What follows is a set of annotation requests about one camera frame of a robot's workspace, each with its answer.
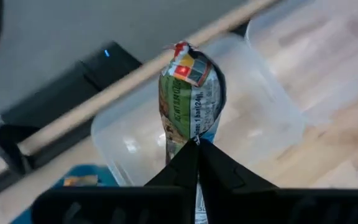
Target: crumpled food package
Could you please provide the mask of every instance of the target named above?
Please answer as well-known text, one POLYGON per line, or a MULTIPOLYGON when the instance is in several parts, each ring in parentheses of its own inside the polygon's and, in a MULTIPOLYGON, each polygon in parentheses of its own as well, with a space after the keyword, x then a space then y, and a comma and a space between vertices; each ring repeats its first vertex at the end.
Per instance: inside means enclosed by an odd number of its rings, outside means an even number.
POLYGON ((175 44, 174 50, 158 81, 167 162, 189 139, 213 142, 226 102, 226 82, 219 67, 185 41, 175 44))

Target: transparent plastic bin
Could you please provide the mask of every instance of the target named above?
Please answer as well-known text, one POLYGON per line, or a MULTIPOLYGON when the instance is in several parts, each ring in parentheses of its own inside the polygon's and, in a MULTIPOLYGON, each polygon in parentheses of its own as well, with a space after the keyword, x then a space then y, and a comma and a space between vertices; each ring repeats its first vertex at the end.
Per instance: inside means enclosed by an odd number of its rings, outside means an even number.
POLYGON ((358 1, 286 0, 246 40, 314 124, 358 99, 358 1))
MULTIPOLYGON (((304 121, 283 88, 244 39, 222 36, 202 50, 227 81, 215 144, 244 166, 301 140, 304 121)), ((165 135, 157 79, 97 115, 91 135, 119 185, 144 185, 165 166, 165 135)))

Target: blue object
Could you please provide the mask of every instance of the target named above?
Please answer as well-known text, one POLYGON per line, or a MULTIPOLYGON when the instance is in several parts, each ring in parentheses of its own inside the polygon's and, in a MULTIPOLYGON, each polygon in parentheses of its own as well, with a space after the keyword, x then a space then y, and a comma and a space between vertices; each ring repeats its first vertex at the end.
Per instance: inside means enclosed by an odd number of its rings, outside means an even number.
MULTIPOLYGON (((56 184, 52 187, 63 187, 65 177, 69 176, 85 176, 85 175, 97 175, 99 179, 100 187, 114 187, 118 186, 115 178, 112 176, 110 170, 106 166, 97 165, 78 165, 71 168, 56 184)), ((12 224, 31 224, 31 210, 28 208, 21 213, 12 224)))

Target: red label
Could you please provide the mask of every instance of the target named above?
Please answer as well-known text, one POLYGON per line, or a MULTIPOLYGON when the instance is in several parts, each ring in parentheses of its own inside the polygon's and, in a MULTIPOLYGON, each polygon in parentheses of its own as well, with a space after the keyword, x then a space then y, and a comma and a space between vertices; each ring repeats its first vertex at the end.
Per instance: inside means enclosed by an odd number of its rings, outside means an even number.
POLYGON ((178 65, 177 69, 175 69, 175 73, 184 77, 187 77, 188 74, 190 73, 190 68, 187 66, 181 66, 178 65))

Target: snack bag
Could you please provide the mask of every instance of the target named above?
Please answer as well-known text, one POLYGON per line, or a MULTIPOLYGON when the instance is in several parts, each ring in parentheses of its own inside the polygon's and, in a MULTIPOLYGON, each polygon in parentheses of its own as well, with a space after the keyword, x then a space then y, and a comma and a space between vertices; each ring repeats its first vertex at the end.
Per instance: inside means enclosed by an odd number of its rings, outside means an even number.
POLYGON ((226 102, 226 84, 219 67, 187 42, 174 48, 174 58, 158 81, 167 162, 189 139, 213 142, 226 102))

